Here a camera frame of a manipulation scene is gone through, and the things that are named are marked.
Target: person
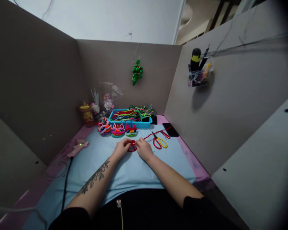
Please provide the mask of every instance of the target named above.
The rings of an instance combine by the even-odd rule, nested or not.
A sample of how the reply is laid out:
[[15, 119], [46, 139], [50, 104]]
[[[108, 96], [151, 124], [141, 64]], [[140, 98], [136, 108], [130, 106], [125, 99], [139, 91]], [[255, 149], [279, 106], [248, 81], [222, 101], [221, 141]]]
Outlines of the person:
[[126, 138], [117, 143], [112, 155], [49, 229], [238, 229], [191, 183], [154, 155], [148, 142], [140, 138], [135, 144], [165, 189], [128, 191], [100, 207], [115, 166], [131, 145]]

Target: black sleeve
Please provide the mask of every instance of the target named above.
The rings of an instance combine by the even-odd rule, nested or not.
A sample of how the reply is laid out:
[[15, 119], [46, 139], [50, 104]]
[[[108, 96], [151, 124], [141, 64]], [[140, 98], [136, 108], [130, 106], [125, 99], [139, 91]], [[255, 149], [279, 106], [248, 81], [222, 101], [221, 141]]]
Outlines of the black sleeve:
[[196, 199], [187, 196], [183, 201], [183, 210], [203, 229], [239, 229], [205, 197]]
[[88, 226], [90, 217], [84, 208], [65, 209], [49, 226], [48, 230], [82, 229]]

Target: gray partition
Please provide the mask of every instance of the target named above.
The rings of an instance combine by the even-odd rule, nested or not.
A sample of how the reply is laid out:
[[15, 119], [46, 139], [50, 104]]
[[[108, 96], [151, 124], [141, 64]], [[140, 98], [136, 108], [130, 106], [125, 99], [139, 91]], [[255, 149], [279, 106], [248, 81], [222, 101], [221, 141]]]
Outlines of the gray partition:
[[45, 164], [83, 125], [85, 87], [76, 40], [0, 1], [0, 118]]
[[134, 61], [140, 57], [143, 78], [132, 85], [132, 57], [137, 43], [77, 40], [89, 88], [96, 88], [102, 106], [109, 93], [105, 82], [118, 86], [124, 96], [114, 101], [116, 108], [153, 105], [164, 114], [181, 46], [140, 43]]
[[204, 52], [210, 44], [213, 54], [227, 33], [219, 50], [241, 45], [246, 26], [244, 43], [284, 34], [287, 25], [266, 1], [254, 14], [241, 14], [182, 47], [165, 116], [211, 175], [288, 98], [288, 40], [216, 54], [210, 83], [202, 88], [188, 88], [192, 50]]

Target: jar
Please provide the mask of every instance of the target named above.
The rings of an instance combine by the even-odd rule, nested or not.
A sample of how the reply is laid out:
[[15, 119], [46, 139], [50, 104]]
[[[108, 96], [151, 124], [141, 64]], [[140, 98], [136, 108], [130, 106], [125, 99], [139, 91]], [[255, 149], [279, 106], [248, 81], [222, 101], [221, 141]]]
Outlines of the jar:
[[93, 119], [93, 108], [91, 105], [87, 105], [84, 103], [82, 106], [78, 108], [78, 110], [82, 113], [84, 123], [86, 127], [92, 127], [94, 125], [94, 119]]

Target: yellow scissors handle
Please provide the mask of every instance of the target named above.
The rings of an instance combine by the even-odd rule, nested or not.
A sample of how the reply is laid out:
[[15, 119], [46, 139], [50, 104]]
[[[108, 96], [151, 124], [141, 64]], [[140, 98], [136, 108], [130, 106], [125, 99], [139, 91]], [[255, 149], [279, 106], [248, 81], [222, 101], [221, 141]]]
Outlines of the yellow scissors handle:
[[158, 137], [158, 140], [159, 140], [159, 143], [161, 144], [161, 146], [166, 149], [167, 148], [167, 143], [164, 140], [162, 140], [160, 137]]

